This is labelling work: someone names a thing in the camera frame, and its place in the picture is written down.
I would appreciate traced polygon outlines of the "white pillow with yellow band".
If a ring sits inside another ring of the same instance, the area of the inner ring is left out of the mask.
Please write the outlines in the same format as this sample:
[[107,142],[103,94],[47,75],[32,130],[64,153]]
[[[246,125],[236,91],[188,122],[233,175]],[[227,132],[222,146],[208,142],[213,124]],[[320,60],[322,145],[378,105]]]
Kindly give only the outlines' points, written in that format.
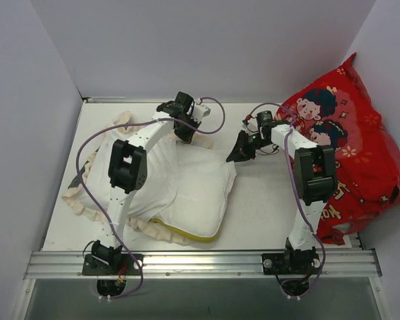
[[211,243],[219,236],[228,196],[237,172],[222,154],[177,146],[179,180],[173,202],[152,218],[159,241],[188,245]]

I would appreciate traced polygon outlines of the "white pillowcase with cream ruffle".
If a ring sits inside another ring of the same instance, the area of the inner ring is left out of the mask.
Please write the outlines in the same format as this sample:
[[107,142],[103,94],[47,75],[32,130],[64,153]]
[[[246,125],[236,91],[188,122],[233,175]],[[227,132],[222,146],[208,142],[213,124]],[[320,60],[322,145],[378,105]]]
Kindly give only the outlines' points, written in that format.
[[[76,215],[84,215],[93,221],[107,225],[100,209],[108,208],[111,185],[108,176],[112,144],[117,139],[126,140],[140,130],[140,124],[131,123],[131,113],[119,114],[109,127],[100,131],[99,148],[78,167],[77,175],[62,194],[62,200]],[[138,190],[129,208],[125,226],[132,220],[146,222],[168,208],[177,194],[179,169],[177,165],[177,142],[174,132],[164,136],[147,155],[147,180]]]

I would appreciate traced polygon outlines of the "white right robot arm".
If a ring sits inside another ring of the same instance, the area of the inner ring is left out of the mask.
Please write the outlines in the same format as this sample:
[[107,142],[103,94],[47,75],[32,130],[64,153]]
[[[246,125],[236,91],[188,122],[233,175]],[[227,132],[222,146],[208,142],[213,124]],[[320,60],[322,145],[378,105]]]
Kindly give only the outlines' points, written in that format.
[[276,145],[285,152],[297,213],[284,253],[269,258],[280,273],[318,270],[316,238],[322,211],[337,188],[335,151],[304,137],[287,120],[275,120],[270,111],[256,115],[257,129],[240,130],[227,162],[253,160],[256,151]]

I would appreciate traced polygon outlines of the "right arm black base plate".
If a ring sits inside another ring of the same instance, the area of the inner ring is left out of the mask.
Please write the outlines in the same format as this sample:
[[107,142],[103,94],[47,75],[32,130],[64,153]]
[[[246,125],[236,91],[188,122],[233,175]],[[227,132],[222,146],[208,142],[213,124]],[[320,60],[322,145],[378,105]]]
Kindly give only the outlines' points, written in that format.
[[316,275],[321,266],[316,253],[263,253],[266,275]]

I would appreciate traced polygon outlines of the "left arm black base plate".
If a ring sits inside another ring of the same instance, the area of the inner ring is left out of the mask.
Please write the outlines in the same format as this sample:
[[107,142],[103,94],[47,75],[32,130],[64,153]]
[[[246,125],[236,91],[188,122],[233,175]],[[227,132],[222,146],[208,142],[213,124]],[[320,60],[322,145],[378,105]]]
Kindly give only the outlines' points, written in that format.
[[82,275],[86,276],[118,276],[118,275],[140,275],[139,265],[143,264],[143,255],[135,254],[138,263],[129,254],[125,253],[116,262],[108,263],[104,259],[88,254],[84,258]]

